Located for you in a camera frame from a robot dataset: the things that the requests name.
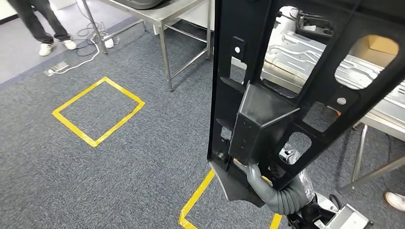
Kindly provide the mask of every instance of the cardboard box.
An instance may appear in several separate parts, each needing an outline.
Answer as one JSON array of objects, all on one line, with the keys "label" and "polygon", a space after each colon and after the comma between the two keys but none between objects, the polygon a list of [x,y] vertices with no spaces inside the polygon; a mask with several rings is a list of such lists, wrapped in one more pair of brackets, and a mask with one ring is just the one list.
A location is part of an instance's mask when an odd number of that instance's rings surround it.
[{"label": "cardboard box", "polygon": [[[378,37],[376,40],[375,40],[375,38],[371,38],[373,41],[373,44],[375,44],[375,46],[372,46],[373,48],[371,48],[370,42],[369,42],[370,36],[371,35],[365,36],[365,37],[359,39],[353,45],[349,54],[385,68],[396,57],[396,53],[398,52],[398,46],[395,42],[393,42],[390,39],[387,39],[384,37]],[[396,45],[397,50],[396,50],[395,54],[385,52],[385,51],[389,51],[389,50],[387,50],[387,47],[389,49],[392,48],[392,46],[391,46],[392,44],[387,45],[386,40],[388,40],[389,42],[393,42],[393,44]]]},{"label": "cardboard box", "polygon": [[370,49],[386,52],[392,55],[398,54],[398,44],[393,40],[377,35],[368,35],[367,37]]}]

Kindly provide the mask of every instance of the person's leg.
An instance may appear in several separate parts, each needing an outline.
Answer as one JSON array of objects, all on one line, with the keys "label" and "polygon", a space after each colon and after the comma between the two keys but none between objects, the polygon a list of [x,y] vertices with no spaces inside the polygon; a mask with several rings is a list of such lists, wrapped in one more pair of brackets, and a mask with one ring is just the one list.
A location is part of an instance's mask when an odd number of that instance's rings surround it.
[{"label": "person's leg", "polygon": [[8,2],[35,39],[46,44],[53,43],[53,37],[45,32],[28,0],[8,0]]},{"label": "person's leg", "polygon": [[45,19],[49,22],[52,29],[55,31],[54,37],[60,41],[70,40],[69,34],[67,34],[65,28],[62,26],[58,18],[55,16],[51,9],[49,0],[27,0],[33,5],[39,13],[41,13]]},{"label": "person's leg", "polygon": [[398,193],[394,192],[386,192],[384,193],[384,199],[392,207],[400,211],[405,211],[405,196],[399,195]]}]

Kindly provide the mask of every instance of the white wall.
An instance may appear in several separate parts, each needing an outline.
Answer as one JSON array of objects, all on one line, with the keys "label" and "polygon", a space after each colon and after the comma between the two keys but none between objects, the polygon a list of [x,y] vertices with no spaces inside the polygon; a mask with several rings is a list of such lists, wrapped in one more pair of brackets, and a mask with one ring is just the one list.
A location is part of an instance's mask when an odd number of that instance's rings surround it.
[{"label": "white wall", "polygon": [[0,20],[17,14],[7,0],[0,0]]}]

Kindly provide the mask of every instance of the white cable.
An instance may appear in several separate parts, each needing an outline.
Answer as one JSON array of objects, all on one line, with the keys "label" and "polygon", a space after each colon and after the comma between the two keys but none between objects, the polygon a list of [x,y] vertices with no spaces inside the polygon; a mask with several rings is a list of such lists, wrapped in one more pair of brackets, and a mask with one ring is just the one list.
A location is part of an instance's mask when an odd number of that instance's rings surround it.
[{"label": "white cable", "polygon": [[49,72],[49,73],[54,73],[54,74],[64,74],[64,73],[66,73],[66,72],[69,71],[69,70],[78,68],[78,67],[82,66],[83,64],[88,63],[88,62],[94,60],[94,58],[100,53],[100,49],[99,49],[98,45],[97,45],[97,44],[94,42],[94,40],[93,40],[95,36],[96,36],[96,35],[94,34],[93,37],[90,39],[90,41],[96,46],[97,52],[94,54],[94,56],[93,56],[90,60],[81,62],[80,64],[76,65],[75,67],[68,68],[68,69],[64,70],[63,72],[61,72],[61,73],[60,73],[60,72],[55,72],[55,71],[52,70],[52,69],[49,69],[48,72]]}]

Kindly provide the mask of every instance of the yellow tape square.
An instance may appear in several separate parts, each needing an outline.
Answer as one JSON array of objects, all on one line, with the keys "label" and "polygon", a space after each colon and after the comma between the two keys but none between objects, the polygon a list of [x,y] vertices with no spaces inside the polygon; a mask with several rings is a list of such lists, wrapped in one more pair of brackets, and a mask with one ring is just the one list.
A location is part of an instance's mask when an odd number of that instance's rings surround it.
[{"label": "yellow tape square", "polygon": [[[107,132],[105,132],[103,135],[101,135],[101,137],[99,137],[97,140],[93,140],[92,138],[90,138],[88,135],[86,135],[85,133],[83,133],[83,131],[81,131],[79,128],[77,128],[77,126],[73,125],[73,123],[71,123],[69,120],[67,120],[63,115],[61,115],[61,111],[63,109],[65,109],[67,106],[69,106],[70,104],[72,104],[74,101],[78,100],[80,97],[82,97],[83,95],[85,95],[86,93],[88,93],[89,91],[93,90],[95,87],[97,87],[98,85],[100,85],[102,82],[106,82],[109,85],[113,86],[114,88],[116,88],[117,90],[121,91],[122,93],[124,93],[126,96],[128,96],[129,98],[135,100],[138,103],[138,106],[135,107],[135,109],[128,114],[127,116],[125,116],[123,119],[121,119],[117,124],[115,124],[115,126],[113,126],[111,129],[109,129]],[[108,136],[110,136],[114,131],[116,131],[118,128],[120,128],[126,121],[128,121],[136,112],[138,112],[143,105],[145,104],[145,102],[143,102],[141,99],[139,99],[136,95],[132,94],[131,92],[129,92],[128,90],[126,90],[125,88],[121,87],[120,85],[116,84],[115,82],[113,82],[112,80],[110,80],[108,77],[104,77],[101,80],[97,81],[95,84],[91,85],[90,87],[88,87],[86,90],[82,91],[81,93],[79,93],[78,95],[76,95],[75,97],[73,97],[72,99],[70,99],[69,101],[67,101],[65,104],[63,104],[62,106],[58,107],[56,110],[54,110],[52,112],[52,114],[59,120],[61,121],[61,123],[63,123],[67,128],[69,128],[71,131],[73,131],[73,133],[75,133],[77,136],[79,136],[79,138],[83,139],[85,142],[87,142],[89,145],[91,145],[92,147],[96,147],[98,144],[100,144],[104,139],[106,139]]]}]

